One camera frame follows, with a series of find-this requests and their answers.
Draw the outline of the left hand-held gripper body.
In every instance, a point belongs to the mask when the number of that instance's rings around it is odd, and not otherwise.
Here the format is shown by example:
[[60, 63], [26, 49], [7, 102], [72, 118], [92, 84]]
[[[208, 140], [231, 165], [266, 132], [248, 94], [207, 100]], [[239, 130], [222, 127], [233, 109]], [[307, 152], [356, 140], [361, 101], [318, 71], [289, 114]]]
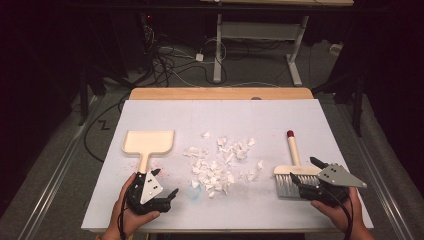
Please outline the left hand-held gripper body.
[[152, 211], [164, 213], [171, 209], [172, 195], [159, 197], [163, 187], [155, 175], [156, 172], [137, 172], [126, 189], [124, 201], [136, 215], [145, 215]]

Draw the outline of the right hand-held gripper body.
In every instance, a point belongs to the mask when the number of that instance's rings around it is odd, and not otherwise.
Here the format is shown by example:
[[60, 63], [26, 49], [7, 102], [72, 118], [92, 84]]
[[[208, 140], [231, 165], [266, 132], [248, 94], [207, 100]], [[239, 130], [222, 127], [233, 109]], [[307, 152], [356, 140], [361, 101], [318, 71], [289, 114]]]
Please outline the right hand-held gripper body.
[[366, 188], [367, 184], [342, 166], [330, 164], [317, 174], [318, 184], [299, 183], [299, 195], [306, 200], [318, 200], [327, 206], [335, 207], [349, 197], [349, 188]]

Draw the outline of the cream hand brush red cap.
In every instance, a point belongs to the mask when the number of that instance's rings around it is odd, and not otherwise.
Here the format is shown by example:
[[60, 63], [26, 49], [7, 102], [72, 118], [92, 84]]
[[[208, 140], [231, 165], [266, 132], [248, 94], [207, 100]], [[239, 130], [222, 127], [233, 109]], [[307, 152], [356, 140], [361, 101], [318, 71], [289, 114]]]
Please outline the cream hand brush red cap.
[[299, 188], [292, 183], [290, 173], [298, 176], [305, 185], [317, 186], [319, 184], [317, 174], [320, 172], [320, 169], [315, 166], [303, 166], [301, 164], [295, 135], [292, 130], [287, 132], [287, 141], [291, 164], [279, 165], [274, 168], [276, 192], [279, 198], [298, 199], [300, 197]]

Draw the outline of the cream plastic dustpan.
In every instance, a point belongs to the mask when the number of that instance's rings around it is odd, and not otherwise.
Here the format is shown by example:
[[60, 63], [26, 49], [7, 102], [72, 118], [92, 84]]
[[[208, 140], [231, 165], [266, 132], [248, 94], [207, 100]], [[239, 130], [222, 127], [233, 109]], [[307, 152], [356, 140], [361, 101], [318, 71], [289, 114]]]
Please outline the cream plastic dustpan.
[[163, 155], [173, 147], [174, 131], [128, 131], [124, 137], [122, 150], [127, 154], [138, 154], [138, 171], [148, 171], [148, 161], [152, 155]]

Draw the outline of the pile of white paper scraps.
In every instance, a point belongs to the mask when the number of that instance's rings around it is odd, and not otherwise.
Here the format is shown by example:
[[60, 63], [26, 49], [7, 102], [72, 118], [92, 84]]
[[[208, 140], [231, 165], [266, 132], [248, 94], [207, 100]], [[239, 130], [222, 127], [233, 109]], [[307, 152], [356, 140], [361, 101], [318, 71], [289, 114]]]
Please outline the pile of white paper scraps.
[[203, 132], [200, 138], [205, 143], [189, 146], [182, 153], [190, 158], [192, 189], [204, 190], [213, 198], [218, 193], [228, 195], [237, 183], [251, 183], [259, 178], [264, 169], [263, 160], [249, 155], [256, 145], [254, 138], [246, 141], [232, 141], [227, 136], [213, 139], [210, 132]]

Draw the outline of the person's right hand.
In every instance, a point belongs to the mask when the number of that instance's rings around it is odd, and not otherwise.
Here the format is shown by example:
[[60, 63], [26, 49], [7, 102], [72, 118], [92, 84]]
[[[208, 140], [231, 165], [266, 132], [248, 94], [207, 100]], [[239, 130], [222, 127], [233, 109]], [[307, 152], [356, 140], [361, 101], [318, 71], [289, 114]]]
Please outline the person's right hand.
[[352, 219], [352, 232], [364, 227], [362, 205], [358, 197], [357, 189], [354, 187], [349, 188], [349, 198], [344, 203], [344, 207], [330, 207], [318, 200], [312, 200], [311, 205], [327, 216], [334, 226], [343, 233], [347, 232], [349, 226], [346, 212], [349, 213]]

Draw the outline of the person's left hand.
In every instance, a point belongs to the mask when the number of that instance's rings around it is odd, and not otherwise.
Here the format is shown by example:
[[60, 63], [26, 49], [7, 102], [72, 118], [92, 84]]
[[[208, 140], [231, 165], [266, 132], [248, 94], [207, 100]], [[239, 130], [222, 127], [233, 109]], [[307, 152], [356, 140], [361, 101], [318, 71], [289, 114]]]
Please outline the person's left hand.
[[125, 234], [126, 237], [129, 237], [134, 234], [139, 227], [160, 216], [158, 211], [153, 211], [145, 215], [137, 215], [131, 210], [125, 209], [124, 195], [135, 177], [136, 174], [132, 173], [122, 186], [118, 199], [113, 206], [110, 223], [105, 233], [119, 234], [120, 236]]

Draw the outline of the white table sheet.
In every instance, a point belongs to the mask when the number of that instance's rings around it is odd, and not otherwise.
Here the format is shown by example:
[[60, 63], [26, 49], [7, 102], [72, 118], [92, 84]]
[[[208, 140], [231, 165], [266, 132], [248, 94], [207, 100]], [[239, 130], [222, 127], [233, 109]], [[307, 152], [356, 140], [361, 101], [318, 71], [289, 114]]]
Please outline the white table sheet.
[[[151, 158], [149, 167], [161, 169], [157, 179], [163, 192], [179, 189], [169, 212], [144, 226], [146, 232], [321, 232], [331, 221], [302, 200], [280, 199], [273, 170], [291, 162], [287, 135], [295, 134], [300, 160], [310, 157], [345, 162], [321, 105], [316, 100], [129, 100], [124, 104], [109, 151], [101, 169], [82, 227], [106, 229], [110, 210], [122, 184], [137, 170], [139, 157], [122, 150], [128, 131], [173, 130], [172, 149]], [[203, 132], [213, 139], [232, 141], [254, 138], [249, 152], [262, 159], [264, 169], [251, 183], [237, 183], [228, 195], [209, 198], [191, 187], [189, 146], [201, 146]]]

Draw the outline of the wooden table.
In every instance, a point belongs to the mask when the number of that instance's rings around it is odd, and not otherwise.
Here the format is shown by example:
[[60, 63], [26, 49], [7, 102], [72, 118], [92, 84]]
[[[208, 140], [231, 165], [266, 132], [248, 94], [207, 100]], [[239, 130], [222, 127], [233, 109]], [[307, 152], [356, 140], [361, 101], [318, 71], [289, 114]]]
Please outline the wooden table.
[[135, 88], [130, 100], [299, 100], [313, 99], [307, 88], [176, 87]]

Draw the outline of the metal floor rail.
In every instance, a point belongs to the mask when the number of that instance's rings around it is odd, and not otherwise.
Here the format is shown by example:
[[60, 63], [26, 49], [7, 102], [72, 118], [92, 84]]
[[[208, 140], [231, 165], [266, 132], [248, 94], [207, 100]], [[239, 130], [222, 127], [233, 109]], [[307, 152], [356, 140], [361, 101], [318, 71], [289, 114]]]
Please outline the metal floor rail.
[[93, 96], [89, 101], [88, 109], [91, 110], [91, 113], [88, 114], [82, 123], [77, 124], [74, 135], [69, 141], [17, 240], [33, 240], [69, 169], [75, 149], [80, 144], [83, 134], [88, 129], [88, 121], [93, 118], [94, 112], [98, 110], [102, 100], [102, 96]]
[[352, 107], [325, 110], [347, 166], [368, 187], [360, 191], [377, 240], [419, 240], [424, 209], [421, 195], [399, 162], [370, 105], [363, 104], [361, 132], [352, 126]]

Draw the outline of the white desk frame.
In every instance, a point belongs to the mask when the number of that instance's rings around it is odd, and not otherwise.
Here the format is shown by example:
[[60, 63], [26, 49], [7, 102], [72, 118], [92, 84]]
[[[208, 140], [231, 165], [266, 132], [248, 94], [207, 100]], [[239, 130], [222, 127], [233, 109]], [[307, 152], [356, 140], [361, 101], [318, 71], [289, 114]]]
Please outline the white desk frame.
[[[247, 6], [248, 4], [265, 5], [271, 7], [303, 7], [312, 9], [314, 7], [351, 7], [354, 0], [202, 0], [204, 2], [215, 2], [217, 6]], [[291, 79], [295, 86], [302, 86], [297, 66], [296, 57], [306, 31], [309, 16], [303, 14], [299, 23], [265, 23], [259, 20], [235, 21], [222, 19], [222, 14], [217, 15], [216, 42], [213, 82], [222, 83], [224, 67], [222, 62], [226, 56], [227, 48], [222, 43], [223, 39], [250, 39], [250, 40], [276, 40], [293, 41], [292, 52], [285, 55]]]

